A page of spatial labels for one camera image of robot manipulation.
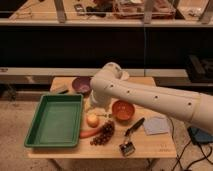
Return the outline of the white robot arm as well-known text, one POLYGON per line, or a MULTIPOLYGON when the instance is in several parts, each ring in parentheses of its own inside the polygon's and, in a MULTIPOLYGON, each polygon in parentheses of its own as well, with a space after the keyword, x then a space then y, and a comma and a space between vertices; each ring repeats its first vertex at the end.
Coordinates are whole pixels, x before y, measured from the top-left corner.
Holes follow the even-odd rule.
POLYGON ((105 108, 112 98, 117 98, 188 122, 213 135, 213 96, 132 83, 122 80, 122 75, 117 63, 105 64, 91 79, 91 104, 105 108))

